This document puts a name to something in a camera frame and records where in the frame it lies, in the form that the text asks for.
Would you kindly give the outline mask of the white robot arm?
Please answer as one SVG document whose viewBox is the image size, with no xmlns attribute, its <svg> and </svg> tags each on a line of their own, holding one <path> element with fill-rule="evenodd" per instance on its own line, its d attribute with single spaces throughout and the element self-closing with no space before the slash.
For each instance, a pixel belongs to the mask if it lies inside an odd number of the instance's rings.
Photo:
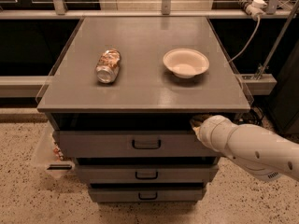
<svg viewBox="0 0 299 224">
<path fill-rule="evenodd" d="M 299 145 L 265 128 L 237 125 L 224 116 L 191 119 L 198 140 L 261 181 L 282 175 L 299 180 Z"/>
</svg>

